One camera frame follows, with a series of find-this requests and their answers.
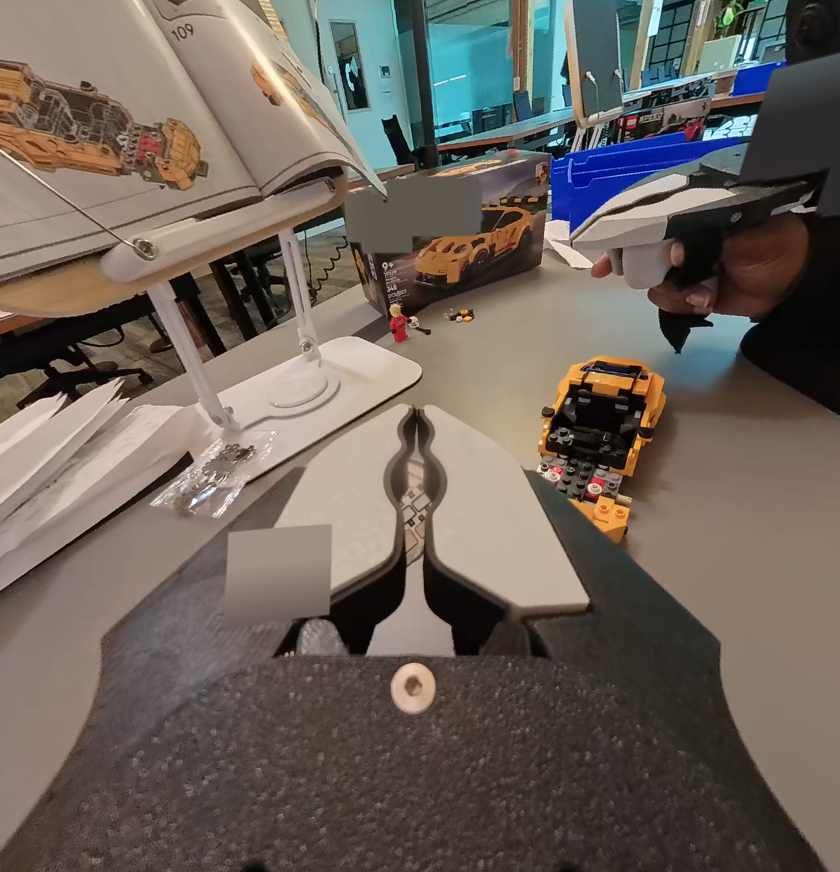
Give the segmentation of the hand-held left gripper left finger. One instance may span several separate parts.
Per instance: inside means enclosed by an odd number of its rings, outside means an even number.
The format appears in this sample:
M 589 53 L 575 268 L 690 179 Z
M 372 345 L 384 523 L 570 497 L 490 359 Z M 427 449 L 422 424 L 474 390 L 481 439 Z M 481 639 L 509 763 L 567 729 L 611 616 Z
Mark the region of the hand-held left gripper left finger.
M 401 504 L 414 451 L 416 410 L 397 405 L 341 435 L 304 468 L 275 529 L 322 528 L 330 540 L 327 619 L 353 655 L 368 652 L 406 588 Z

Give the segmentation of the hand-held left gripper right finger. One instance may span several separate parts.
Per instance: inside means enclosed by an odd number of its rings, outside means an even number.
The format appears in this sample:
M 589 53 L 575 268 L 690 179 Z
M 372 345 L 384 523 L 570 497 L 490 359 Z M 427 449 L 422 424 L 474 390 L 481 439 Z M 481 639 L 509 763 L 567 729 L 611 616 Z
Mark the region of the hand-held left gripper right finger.
M 437 406 L 418 410 L 425 465 L 423 586 L 455 654 L 501 623 L 587 612 L 591 600 L 521 465 Z

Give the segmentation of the yellow lego car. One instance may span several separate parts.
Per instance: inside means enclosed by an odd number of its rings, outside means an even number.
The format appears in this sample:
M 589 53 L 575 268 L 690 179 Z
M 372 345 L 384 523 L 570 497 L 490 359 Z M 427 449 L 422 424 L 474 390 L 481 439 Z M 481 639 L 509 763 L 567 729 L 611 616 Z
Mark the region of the yellow lego car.
M 573 365 L 541 412 L 537 473 L 615 544 L 626 537 L 623 493 L 666 406 L 665 379 L 629 358 L 596 355 Z

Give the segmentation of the stacked lego set boxes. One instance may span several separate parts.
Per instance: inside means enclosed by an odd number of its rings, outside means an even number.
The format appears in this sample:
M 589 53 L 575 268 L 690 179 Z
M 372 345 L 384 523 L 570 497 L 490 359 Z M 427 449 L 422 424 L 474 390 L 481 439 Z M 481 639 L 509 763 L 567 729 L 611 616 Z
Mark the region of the stacked lego set boxes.
M 667 83 L 624 103 L 623 113 L 615 125 L 615 144 L 647 137 L 684 133 L 687 142 L 699 139 L 705 128 L 713 97 L 716 77 L 691 78 L 685 83 Z

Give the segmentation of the black lego set box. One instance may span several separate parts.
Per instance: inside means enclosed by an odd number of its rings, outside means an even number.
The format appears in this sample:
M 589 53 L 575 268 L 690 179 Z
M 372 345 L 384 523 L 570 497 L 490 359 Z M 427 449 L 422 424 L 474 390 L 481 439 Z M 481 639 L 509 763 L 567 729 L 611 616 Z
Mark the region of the black lego set box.
M 365 299 L 382 316 L 542 262 L 552 159 L 508 149 L 348 193 L 347 239 Z

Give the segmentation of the person's right hand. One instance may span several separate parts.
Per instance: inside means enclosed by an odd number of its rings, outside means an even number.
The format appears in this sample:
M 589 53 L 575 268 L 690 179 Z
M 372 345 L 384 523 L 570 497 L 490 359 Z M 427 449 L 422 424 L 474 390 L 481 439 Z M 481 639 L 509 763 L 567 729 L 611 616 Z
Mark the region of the person's right hand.
M 715 289 L 697 285 L 679 291 L 664 282 L 646 292 L 660 310 L 706 317 L 712 314 L 764 319 L 802 275 L 809 254 L 803 215 L 783 213 L 731 234 L 721 250 Z

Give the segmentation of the white sticker sheet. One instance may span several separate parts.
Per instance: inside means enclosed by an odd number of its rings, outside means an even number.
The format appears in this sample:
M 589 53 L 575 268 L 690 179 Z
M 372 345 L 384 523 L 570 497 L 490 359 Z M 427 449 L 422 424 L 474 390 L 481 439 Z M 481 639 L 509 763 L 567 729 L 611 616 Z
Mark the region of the white sticker sheet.
M 401 526 L 396 541 L 403 547 L 407 566 L 423 557 L 427 517 L 432 509 L 425 482 L 425 464 L 420 452 L 414 450 L 396 462 L 391 481 L 397 520 Z

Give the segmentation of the white book stand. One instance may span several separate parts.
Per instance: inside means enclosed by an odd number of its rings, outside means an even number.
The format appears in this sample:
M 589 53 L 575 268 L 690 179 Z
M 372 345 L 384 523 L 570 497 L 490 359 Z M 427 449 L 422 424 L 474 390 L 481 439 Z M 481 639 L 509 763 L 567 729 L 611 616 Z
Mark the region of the white book stand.
M 182 222 L 147 229 L 138 229 L 138 222 L 111 227 L 1 147 L 0 156 L 46 193 L 61 200 L 71 215 L 94 224 L 96 234 L 107 237 L 106 242 L 92 243 L 91 255 L 75 257 L 68 263 L 106 253 L 118 243 L 131 244 L 142 256 L 150 256 L 142 248 L 142 234 Z M 183 221 L 207 218 L 189 217 Z M 278 234 L 284 263 L 291 269 L 289 282 L 296 313 L 299 354 L 230 388 L 227 397 L 238 401 L 237 411 L 224 405 L 205 374 L 169 281 L 158 282 L 145 292 L 121 301 L 145 295 L 154 305 L 178 352 L 198 398 L 197 404 L 190 407 L 196 409 L 204 423 L 204 430 L 196 435 L 186 453 L 194 460 L 217 440 L 228 439 L 227 432 L 275 431 L 278 442 L 273 457 L 266 464 L 267 472 L 414 386 L 422 376 L 420 365 L 360 337 L 318 342 L 305 278 L 298 273 L 300 252 L 293 230 L 288 228 Z M 48 265 L 38 272 L 56 267 Z M 0 284 L 31 274 L 35 274 L 32 268 L 24 268 L 17 277 L 5 278 Z

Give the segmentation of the background book stand board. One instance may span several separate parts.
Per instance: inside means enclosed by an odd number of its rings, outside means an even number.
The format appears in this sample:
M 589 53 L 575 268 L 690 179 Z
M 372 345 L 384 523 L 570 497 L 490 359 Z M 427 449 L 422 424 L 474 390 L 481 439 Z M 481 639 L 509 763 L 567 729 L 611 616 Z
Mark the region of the background book stand board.
M 624 81 L 615 1 L 568 1 L 565 7 L 568 80 L 580 130 L 617 119 Z

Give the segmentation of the clear plastic parts bag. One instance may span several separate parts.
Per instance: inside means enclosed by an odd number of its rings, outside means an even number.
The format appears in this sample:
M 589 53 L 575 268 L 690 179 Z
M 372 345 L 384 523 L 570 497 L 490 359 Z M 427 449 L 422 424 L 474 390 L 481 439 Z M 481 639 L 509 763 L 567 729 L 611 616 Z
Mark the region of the clear plastic parts bag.
M 228 439 L 210 445 L 149 505 L 182 518 L 226 516 L 245 486 L 264 474 L 278 442 L 275 431 L 233 431 L 226 435 Z

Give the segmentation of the small blue bin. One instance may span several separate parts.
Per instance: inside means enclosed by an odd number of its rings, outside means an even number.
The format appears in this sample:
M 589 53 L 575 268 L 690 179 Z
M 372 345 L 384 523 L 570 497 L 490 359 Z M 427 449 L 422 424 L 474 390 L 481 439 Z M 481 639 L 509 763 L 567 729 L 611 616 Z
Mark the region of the small blue bin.
M 741 67 L 736 73 L 729 96 L 739 98 L 764 93 L 773 72 L 785 66 L 785 61 L 775 61 Z

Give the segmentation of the long background desk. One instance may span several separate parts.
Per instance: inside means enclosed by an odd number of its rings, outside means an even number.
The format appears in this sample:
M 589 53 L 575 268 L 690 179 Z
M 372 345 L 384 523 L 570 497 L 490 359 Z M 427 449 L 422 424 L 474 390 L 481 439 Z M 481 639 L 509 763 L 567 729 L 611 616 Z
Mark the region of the long background desk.
M 439 154 L 463 152 L 483 147 L 504 145 L 511 147 L 514 143 L 539 137 L 569 124 L 576 124 L 574 113 L 570 107 L 547 114 L 534 116 L 525 121 L 517 121 L 508 125 L 484 131 L 477 134 L 462 136 L 447 142 L 439 143 Z

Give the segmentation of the black office chair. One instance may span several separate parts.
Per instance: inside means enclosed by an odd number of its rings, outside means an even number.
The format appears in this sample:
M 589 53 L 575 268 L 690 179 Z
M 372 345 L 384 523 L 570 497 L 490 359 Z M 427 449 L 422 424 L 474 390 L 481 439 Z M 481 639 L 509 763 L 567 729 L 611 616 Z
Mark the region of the black office chair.
M 393 156 L 398 166 L 410 166 L 414 170 L 418 168 L 414 150 L 408 145 L 403 133 L 400 121 L 396 115 L 382 119 L 382 128 L 393 151 Z
M 154 382 L 141 368 L 94 363 L 79 343 L 68 342 L 62 328 L 46 321 L 0 334 L 0 380 L 32 370 L 43 372 L 45 380 L 16 403 L 19 409 L 61 394 L 71 401 L 77 400 L 78 388 L 83 385 L 101 386 L 127 377 L 136 377 L 142 386 Z

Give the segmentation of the black building column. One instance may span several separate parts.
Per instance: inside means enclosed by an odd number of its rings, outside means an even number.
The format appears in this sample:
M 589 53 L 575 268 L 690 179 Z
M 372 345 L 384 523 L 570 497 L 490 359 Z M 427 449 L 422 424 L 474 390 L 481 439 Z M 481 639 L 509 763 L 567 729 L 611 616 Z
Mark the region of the black building column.
M 434 101 L 427 49 L 427 25 L 424 1 L 410 1 L 409 7 L 414 41 L 417 86 L 421 106 L 423 137 L 421 163 L 423 169 L 433 169 L 439 166 L 439 156 L 436 143 Z

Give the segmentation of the dark glass door panel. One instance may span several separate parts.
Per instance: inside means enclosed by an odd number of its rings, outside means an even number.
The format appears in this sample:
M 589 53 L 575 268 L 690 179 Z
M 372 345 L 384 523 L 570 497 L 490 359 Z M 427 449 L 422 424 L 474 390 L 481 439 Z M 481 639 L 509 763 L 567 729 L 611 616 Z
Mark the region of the dark glass door panel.
M 349 113 L 366 111 L 371 106 L 356 24 L 351 21 L 331 19 L 329 26 L 345 109 Z

